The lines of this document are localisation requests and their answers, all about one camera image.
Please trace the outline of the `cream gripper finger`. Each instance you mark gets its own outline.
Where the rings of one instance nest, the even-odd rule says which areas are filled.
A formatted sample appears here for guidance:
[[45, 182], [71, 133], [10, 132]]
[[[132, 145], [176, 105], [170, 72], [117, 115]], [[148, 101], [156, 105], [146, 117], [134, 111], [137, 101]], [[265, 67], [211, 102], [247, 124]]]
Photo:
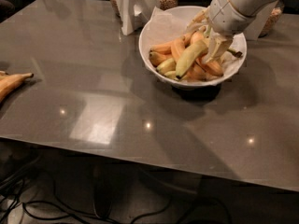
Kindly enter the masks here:
[[202, 63], [207, 64], [220, 58], [233, 43], [231, 35], [221, 35], [212, 32], [209, 37], [208, 53], [202, 58]]
[[199, 29], [202, 26], [207, 27], [209, 25], [208, 11], [209, 11], [208, 7], [199, 11], [187, 25], [186, 31], [191, 32]]

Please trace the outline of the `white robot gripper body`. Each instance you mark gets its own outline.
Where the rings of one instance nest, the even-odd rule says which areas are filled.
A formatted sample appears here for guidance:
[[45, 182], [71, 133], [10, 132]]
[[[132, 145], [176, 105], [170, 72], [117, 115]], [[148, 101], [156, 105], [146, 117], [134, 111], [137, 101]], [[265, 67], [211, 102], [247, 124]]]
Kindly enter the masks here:
[[234, 36], [242, 33], [254, 17], [241, 14], [230, 0], [212, 0], [208, 9], [209, 23], [214, 32]]

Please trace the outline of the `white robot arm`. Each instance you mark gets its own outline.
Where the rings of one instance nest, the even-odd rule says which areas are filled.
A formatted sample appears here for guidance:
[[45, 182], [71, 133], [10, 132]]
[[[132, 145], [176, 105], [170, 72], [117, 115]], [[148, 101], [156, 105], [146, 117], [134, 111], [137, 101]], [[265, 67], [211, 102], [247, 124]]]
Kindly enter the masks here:
[[212, 28], [208, 54], [202, 58], [202, 63], [217, 60], [223, 54], [224, 49], [217, 45], [219, 37], [232, 41], [235, 35], [243, 33], [252, 24], [264, 7], [276, 1], [278, 0], [212, 0], [188, 25], [191, 28], [200, 19], [206, 19]]

